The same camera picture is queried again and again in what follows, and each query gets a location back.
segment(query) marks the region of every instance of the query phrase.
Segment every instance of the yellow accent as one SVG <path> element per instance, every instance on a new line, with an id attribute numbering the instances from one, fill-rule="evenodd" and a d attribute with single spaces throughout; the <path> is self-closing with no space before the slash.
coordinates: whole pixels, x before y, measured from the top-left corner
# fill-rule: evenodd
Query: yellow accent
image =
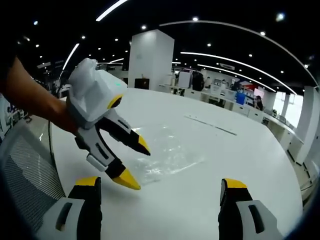
<path id="1" fill-rule="evenodd" d="M 145 149 L 148 150 L 148 152 L 150 153 L 150 149 L 146 143 L 146 141 L 144 140 L 144 138 L 142 136 L 139 135 L 139 140 L 138 140 L 138 143 L 141 144 L 142 146 L 145 147 Z"/>
<path id="2" fill-rule="evenodd" d="M 134 179 L 134 177 L 131 175 L 128 169 L 125 169 L 120 176 L 113 178 L 112 181 L 130 189 L 141 189 L 139 183 L 137 183 L 137 181 Z"/>
<path id="3" fill-rule="evenodd" d="M 85 178 L 81 178 L 81 179 L 78 179 L 76 182 L 75 182 L 75 185 L 80 185 L 80 186 L 94 186 L 95 183 L 96 183 L 96 179 L 98 177 L 97 176 L 91 176 L 91 177 L 85 177 Z"/>
<path id="4" fill-rule="evenodd" d="M 227 188 L 230 189 L 246 189 L 247 186 L 243 184 L 241 181 L 230 179 L 230 178 L 224 178 L 226 180 Z"/>
<path id="5" fill-rule="evenodd" d="M 110 109 L 112 108 L 112 105 L 115 104 L 115 102 L 119 99 L 119 98 L 122 98 L 124 95 L 123 94 L 119 94 L 117 96 L 115 96 L 112 101 L 109 103 L 107 109 Z"/>

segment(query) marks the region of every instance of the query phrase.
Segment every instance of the black ceiling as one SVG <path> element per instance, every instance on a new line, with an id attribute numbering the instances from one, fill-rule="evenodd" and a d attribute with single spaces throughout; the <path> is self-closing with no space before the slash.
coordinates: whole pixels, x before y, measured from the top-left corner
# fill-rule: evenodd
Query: black ceiling
<path id="1" fill-rule="evenodd" d="M 83 58 L 105 58 L 106 62 L 125 58 L 128 68 L 132 35 L 142 32 L 141 25 L 148 30 L 159 29 L 175 39 L 174 57 L 188 66 L 197 64 L 216 67 L 216 63 L 235 66 L 235 72 L 259 80 L 279 91 L 290 92 L 274 79 L 239 64 L 207 56 L 182 55 L 180 52 L 195 52 L 217 55 L 237 60 L 261 69 L 278 78 L 298 94 L 305 85 L 316 86 L 303 66 L 284 50 L 259 35 L 230 26 L 209 23 L 186 23 L 159 27 L 159 24 L 191 20 L 219 21 L 238 25 L 266 36 L 293 53 L 317 79 L 320 66 L 320 37 L 317 7 L 306 1 L 303 4 L 287 5 L 281 1 L 185 1 L 185 0 L 128 0 L 102 21 L 96 18 L 115 0 L 94 0 L 83 3 L 57 2 L 27 3 L 20 6 L 22 14 L 19 26 L 19 57 L 32 76 L 40 81 L 57 79 L 62 67 L 76 43 L 80 46 L 70 59 L 63 77 L 68 77 Z M 285 19 L 276 22 L 277 13 L 285 13 Z M 51 62 L 46 69 L 37 65 Z"/>

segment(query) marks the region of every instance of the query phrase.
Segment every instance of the floor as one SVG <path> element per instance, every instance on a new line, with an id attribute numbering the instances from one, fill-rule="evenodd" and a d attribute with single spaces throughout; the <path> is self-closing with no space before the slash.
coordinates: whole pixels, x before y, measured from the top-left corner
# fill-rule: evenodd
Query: floor
<path id="1" fill-rule="evenodd" d="M 43 145 L 50 151 L 50 141 L 49 141 L 49 131 L 48 131 L 48 126 L 49 122 L 41 117 L 38 116 L 32 116 L 32 121 L 28 124 L 31 132 L 39 138 L 39 140 L 43 143 Z M 290 159 L 290 162 L 293 166 L 293 169 L 295 171 L 298 183 L 300 188 L 306 189 L 301 191 L 301 197 L 302 200 L 305 201 L 309 195 L 312 193 L 312 190 L 314 186 L 309 187 L 309 176 L 306 171 L 306 168 L 302 165 L 298 165 L 294 162 L 294 160 L 291 158 L 289 154 L 288 158 Z"/>

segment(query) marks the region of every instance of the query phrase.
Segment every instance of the forearm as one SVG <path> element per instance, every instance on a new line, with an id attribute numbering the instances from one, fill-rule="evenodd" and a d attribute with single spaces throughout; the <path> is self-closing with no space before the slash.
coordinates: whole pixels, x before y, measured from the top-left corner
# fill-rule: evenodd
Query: forearm
<path id="1" fill-rule="evenodd" d="M 0 84 L 1 93 L 15 106 L 52 121 L 58 127 L 75 134 L 77 126 L 66 103 L 55 98 L 36 83 L 16 58 L 6 81 Z"/>

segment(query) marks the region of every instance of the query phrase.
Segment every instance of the clear plastic sheet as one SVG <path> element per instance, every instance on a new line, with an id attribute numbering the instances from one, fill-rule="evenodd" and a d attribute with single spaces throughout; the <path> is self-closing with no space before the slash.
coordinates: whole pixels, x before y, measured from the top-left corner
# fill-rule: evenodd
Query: clear plastic sheet
<path id="1" fill-rule="evenodd" d="M 135 151 L 127 153 L 125 166 L 141 186 L 160 181 L 204 160 L 199 153 L 184 147 L 166 125 L 143 126 L 133 130 L 143 136 L 151 151 L 151 156 Z"/>

